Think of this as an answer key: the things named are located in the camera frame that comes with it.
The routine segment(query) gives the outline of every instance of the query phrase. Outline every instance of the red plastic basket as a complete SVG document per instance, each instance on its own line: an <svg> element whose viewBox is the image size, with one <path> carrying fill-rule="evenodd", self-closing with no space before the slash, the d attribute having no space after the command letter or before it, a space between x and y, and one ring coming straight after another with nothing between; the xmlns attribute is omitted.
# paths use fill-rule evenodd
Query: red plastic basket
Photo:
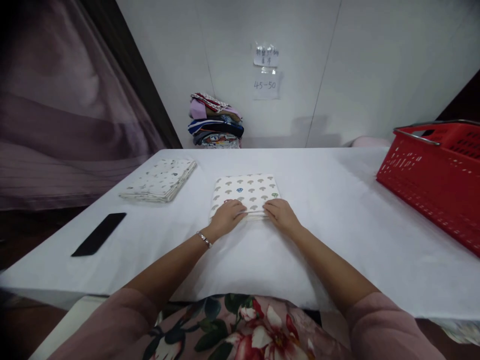
<svg viewBox="0 0 480 360"><path fill-rule="evenodd" d="M394 133L377 181L480 257L479 124L430 122Z"/></svg>

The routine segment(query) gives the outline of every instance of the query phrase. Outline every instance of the mauve fabric drape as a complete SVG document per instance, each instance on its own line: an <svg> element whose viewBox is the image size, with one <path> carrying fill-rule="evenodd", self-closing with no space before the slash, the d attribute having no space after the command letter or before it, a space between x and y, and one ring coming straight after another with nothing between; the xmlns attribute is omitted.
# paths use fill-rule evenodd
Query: mauve fabric drape
<svg viewBox="0 0 480 360"><path fill-rule="evenodd" d="M165 146L76 0L24 10L0 89L0 210L89 205Z"/></svg>

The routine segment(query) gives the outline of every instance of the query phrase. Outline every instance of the table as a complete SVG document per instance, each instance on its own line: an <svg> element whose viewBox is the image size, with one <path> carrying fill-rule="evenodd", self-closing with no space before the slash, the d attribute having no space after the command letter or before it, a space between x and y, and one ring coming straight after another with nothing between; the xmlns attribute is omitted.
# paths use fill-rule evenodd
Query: table
<svg viewBox="0 0 480 360"><path fill-rule="evenodd" d="M387 148L161 150L7 269L1 285L68 309L111 295L208 224L220 176L272 173L300 222L415 317L480 320L480 260L410 208L375 174ZM198 162L171 203L118 196L160 158ZM109 213L127 216L93 256L70 257ZM275 296L310 309L332 304L293 244L268 220L242 221L195 266L174 301L220 293Z"/></svg>

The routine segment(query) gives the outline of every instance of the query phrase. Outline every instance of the smartphone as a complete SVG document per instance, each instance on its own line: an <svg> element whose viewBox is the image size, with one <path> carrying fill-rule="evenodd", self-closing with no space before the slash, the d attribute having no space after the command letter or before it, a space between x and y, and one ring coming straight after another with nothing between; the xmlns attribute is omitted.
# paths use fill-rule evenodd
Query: smartphone
<svg viewBox="0 0 480 360"><path fill-rule="evenodd" d="M84 242L78 247L77 250L71 255L72 257L88 256L95 254L98 249L109 238L110 234L124 219L127 213L118 212L107 215L105 219L91 232Z"/></svg>

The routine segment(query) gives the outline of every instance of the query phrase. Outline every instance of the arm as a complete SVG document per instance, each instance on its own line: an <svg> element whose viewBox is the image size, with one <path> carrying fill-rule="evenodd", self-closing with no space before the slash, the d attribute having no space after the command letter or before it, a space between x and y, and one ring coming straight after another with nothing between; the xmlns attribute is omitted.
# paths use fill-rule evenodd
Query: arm
<svg viewBox="0 0 480 360"><path fill-rule="evenodd" d="M304 228L287 201L270 200L264 208L273 224L298 247L343 315L367 295L380 292L352 265Z"/></svg>
<svg viewBox="0 0 480 360"><path fill-rule="evenodd" d="M247 208L230 200L200 232L210 243L229 233ZM208 250L197 234L162 256L105 301L49 359L110 359L138 341L145 348L159 311Z"/></svg>
<svg viewBox="0 0 480 360"><path fill-rule="evenodd" d="M246 209L240 201L230 200L218 208L210 225L200 232L214 244L247 216L246 213L239 214ZM160 312L208 249L207 244L195 234L143 270L124 288L144 294Z"/></svg>
<svg viewBox="0 0 480 360"><path fill-rule="evenodd" d="M356 357L445 360L415 319L305 229L288 202L275 199L264 208L273 224L292 239L345 316Z"/></svg>

